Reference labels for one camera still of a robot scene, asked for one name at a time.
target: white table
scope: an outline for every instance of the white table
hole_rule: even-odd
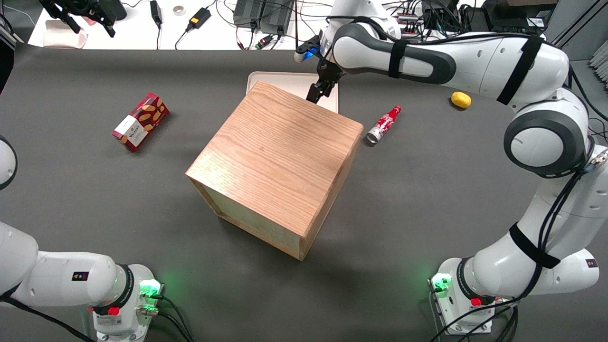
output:
[[[137,0],[122,0],[125,3],[134,5]],[[175,42],[184,33],[188,20],[198,11],[201,7],[208,6],[212,0],[157,0],[162,11],[163,25],[160,39],[160,49],[162,50],[173,50]],[[311,2],[319,2],[322,4],[333,5],[334,0],[310,0]],[[459,5],[469,4],[480,7],[484,0],[461,0]],[[211,11],[211,17],[202,25],[198,30],[192,30],[188,33],[184,39],[179,43],[178,49],[180,50],[238,50],[235,34],[236,28],[225,22],[221,16],[226,20],[232,22],[232,12],[226,7],[234,9],[236,0],[218,0],[218,2],[209,7]],[[176,5],[184,6],[186,13],[182,16],[176,16],[173,14],[173,7]],[[421,5],[418,4],[417,9],[420,11]],[[117,21],[114,24],[114,30],[116,35],[111,38],[103,27],[99,24],[90,26],[86,21],[79,16],[75,16],[76,22],[88,33],[88,40],[84,46],[84,49],[109,49],[109,50],[153,50],[156,48],[156,36],[158,30],[154,21],[150,16],[150,3],[149,0],[143,0],[137,7],[131,8],[125,6],[127,17],[121,21]],[[331,12],[331,7],[324,5],[315,4],[303,4],[298,2],[298,38],[300,40],[307,40],[317,34],[321,28],[325,28],[327,23],[324,18],[316,18],[312,16],[327,16]],[[304,24],[301,19],[304,19],[308,25],[311,26],[312,30]],[[28,41],[31,45],[42,46],[43,45],[43,32],[45,30],[45,23],[47,20],[52,18],[48,13],[43,10],[42,14],[38,18],[38,23],[32,32],[32,36]],[[295,36],[295,13],[291,15],[292,23],[288,28],[288,35]],[[241,42],[247,46],[251,38],[251,31],[247,28],[238,29],[238,36]],[[253,45],[266,34],[257,30]],[[282,37],[279,43],[274,49],[291,50],[295,48],[295,39],[291,37]]]

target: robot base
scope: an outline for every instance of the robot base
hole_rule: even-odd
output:
[[[471,300],[467,298],[460,290],[458,281],[456,280],[456,269],[462,259],[451,258],[443,262],[439,266],[437,274],[433,276],[430,281],[431,288],[435,288],[434,282],[447,279],[447,282],[443,282],[445,288],[442,292],[434,293],[437,311],[441,318],[443,326],[447,326],[455,319],[464,315],[465,313],[476,309],[471,305]],[[446,333],[448,335],[464,335],[471,332],[472,329],[477,327],[481,322],[490,318],[494,314],[494,308],[481,310],[470,314],[469,316],[461,319],[460,321],[453,323],[447,328]],[[481,328],[475,330],[473,333],[490,333],[492,328],[492,321],[487,322]]]
[[[157,307],[157,299],[140,294],[140,283],[154,279],[149,268],[143,265],[129,265],[133,272],[133,292],[126,304],[120,309],[120,315],[100,316],[93,313],[93,322],[99,342],[143,342],[148,335],[152,316],[139,315],[138,307]]]

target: black strap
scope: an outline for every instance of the black strap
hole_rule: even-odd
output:
[[[506,105],[508,104],[517,90],[519,86],[522,85],[523,79],[528,74],[532,63],[534,63],[534,59],[536,58],[536,54],[541,49],[542,42],[544,40],[541,37],[530,36],[528,41],[522,46],[522,55],[519,57],[519,61],[515,65],[515,69],[511,73],[511,77],[506,82],[505,87],[502,89],[502,92],[498,96],[496,101]]]
[[[403,58],[403,54],[406,51],[407,41],[398,40],[393,44],[393,49],[390,51],[390,62],[389,62],[389,77],[394,79],[399,78],[399,64]]]
[[[509,229],[513,242],[534,262],[542,265],[545,268],[553,268],[559,264],[560,260],[556,257],[542,252],[519,230],[517,222]]]
[[[17,288],[19,287],[19,285],[21,285],[21,283],[18,283],[17,286],[11,288],[10,290],[6,291],[5,293],[0,295],[0,302],[6,302],[6,300],[8,300],[13,293],[15,293],[15,291],[17,291]]]

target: wooden box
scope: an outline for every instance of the wooden box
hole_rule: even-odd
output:
[[[258,82],[186,171],[213,211],[303,260],[363,126]]]

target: dark gray mat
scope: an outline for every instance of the dark gray mat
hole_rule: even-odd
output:
[[[0,97],[0,133],[19,154],[16,180],[0,193],[0,220],[33,235],[41,250],[149,266],[197,341],[428,341],[435,328],[426,278],[448,257],[470,256],[507,232],[540,182],[503,152],[513,113],[479,96],[456,111],[449,88],[345,77],[340,112],[366,129],[394,105],[404,110],[376,147],[359,147],[298,262],[215,217],[184,176],[252,71],[313,72],[314,63],[298,65],[288,51],[20,46]],[[172,114],[130,153],[110,133],[148,91]],[[600,266],[607,240],[602,230],[589,246]],[[607,290],[602,276],[574,294],[524,300],[515,341],[602,340]],[[44,311],[81,327],[74,308]],[[16,309],[0,315],[0,341],[76,341]],[[157,319],[148,341],[178,339]]]

